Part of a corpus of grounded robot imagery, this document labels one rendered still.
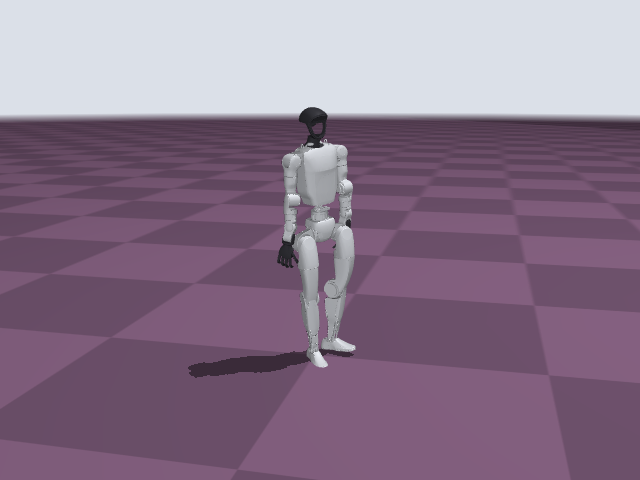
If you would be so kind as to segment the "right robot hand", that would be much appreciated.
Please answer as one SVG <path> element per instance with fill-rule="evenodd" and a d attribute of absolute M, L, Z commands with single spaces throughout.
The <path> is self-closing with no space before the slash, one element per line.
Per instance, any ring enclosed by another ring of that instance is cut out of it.
<path fill-rule="evenodd" d="M 295 260 L 296 263 L 298 263 L 298 260 L 294 254 L 294 249 L 292 247 L 292 245 L 294 245 L 294 241 L 295 241 L 295 234 L 292 235 L 292 239 L 291 239 L 291 243 L 290 242 L 286 242 L 283 240 L 282 238 L 282 243 L 283 245 L 281 246 L 280 250 L 279 250 L 279 255 L 278 255 L 278 259 L 277 262 L 281 263 L 282 266 L 285 265 L 286 268 L 290 267 L 293 268 L 292 266 L 292 256 Z M 281 258 L 282 256 L 282 258 Z M 284 264 L 284 258 L 285 258 L 285 264 Z M 281 261 L 280 261 L 281 259 Z M 289 266 L 288 266 L 288 259 L 289 259 Z"/>

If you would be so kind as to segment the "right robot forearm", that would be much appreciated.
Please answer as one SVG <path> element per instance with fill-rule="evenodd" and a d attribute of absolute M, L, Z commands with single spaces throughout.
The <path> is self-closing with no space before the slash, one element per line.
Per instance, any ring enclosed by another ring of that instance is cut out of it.
<path fill-rule="evenodd" d="M 297 209 L 294 207 L 289 207 L 289 196 L 285 194 L 284 197 L 284 206 L 283 206 L 284 214 L 285 214 L 285 225 L 284 225 L 284 234 L 283 240 L 291 243 L 292 235 L 295 234 L 297 230 Z"/>

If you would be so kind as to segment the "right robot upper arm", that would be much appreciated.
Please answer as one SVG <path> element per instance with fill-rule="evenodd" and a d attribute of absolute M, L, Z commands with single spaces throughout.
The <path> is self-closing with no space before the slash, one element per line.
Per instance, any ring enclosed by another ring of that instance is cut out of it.
<path fill-rule="evenodd" d="M 300 151 L 288 153 L 282 159 L 285 194 L 289 196 L 289 207 L 298 206 L 301 202 L 300 193 L 296 193 L 297 171 L 301 164 L 302 152 Z"/>

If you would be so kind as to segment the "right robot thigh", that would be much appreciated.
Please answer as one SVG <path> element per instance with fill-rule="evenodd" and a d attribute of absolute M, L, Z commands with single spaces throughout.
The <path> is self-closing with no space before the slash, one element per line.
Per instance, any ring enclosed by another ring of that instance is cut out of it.
<path fill-rule="evenodd" d="M 299 261 L 297 264 L 302 279 L 304 299 L 307 304 L 309 304 L 311 300 L 316 300 L 318 305 L 319 259 L 312 229 L 306 229 L 295 235 L 295 241 L 292 247 L 295 251 L 299 252 Z"/>

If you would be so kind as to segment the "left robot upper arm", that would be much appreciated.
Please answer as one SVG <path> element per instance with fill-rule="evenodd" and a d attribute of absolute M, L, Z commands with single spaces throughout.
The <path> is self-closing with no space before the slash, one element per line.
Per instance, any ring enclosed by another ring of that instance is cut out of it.
<path fill-rule="evenodd" d="M 334 145 L 337 150 L 337 193 L 344 195 L 353 190 L 352 183 L 347 180 L 347 148 L 343 145 Z"/>

